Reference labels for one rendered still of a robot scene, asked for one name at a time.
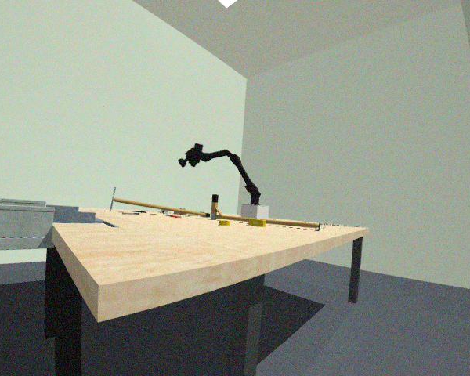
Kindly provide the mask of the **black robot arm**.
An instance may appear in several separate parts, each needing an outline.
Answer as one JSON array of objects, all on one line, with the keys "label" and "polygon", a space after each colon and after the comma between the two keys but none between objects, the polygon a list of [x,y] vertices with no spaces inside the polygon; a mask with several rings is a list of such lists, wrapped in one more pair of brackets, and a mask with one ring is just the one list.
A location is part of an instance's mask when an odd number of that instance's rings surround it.
[{"label": "black robot arm", "polygon": [[240,157],[238,157],[236,154],[230,153],[227,149],[225,150],[220,150],[212,153],[204,153],[202,152],[203,146],[201,144],[195,143],[194,151],[196,153],[192,154],[192,159],[193,161],[190,161],[191,166],[195,167],[197,163],[200,162],[200,160],[206,162],[210,161],[212,158],[216,157],[222,157],[222,156],[227,156],[230,158],[230,160],[236,165],[238,171],[242,175],[244,181],[246,182],[245,188],[251,195],[251,203],[254,205],[260,205],[259,204],[259,197],[261,194],[259,193],[258,187],[250,180],[247,172],[244,170],[244,167],[241,164]]}]

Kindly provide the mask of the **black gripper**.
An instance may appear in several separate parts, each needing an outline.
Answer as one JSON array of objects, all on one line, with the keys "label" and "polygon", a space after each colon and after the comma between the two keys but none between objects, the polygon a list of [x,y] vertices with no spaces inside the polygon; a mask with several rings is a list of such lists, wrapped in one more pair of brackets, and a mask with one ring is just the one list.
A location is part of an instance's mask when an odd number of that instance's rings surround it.
[{"label": "black gripper", "polygon": [[193,161],[193,159],[192,159],[192,154],[193,154],[193,153],[196,153],[196,152],[194,151],[194,148],[190,149],[188,152],[185,153],[185,155],[186,155],[186,159],[185,159],[185,160],[184,160],[184,159],[180,159],[180,160],[179,160],[179,163],[181,164],[182,167],[185,167],[185,166],[186,166],[186,164],[187,164],[186,162],[187,162],[187,161]]}]

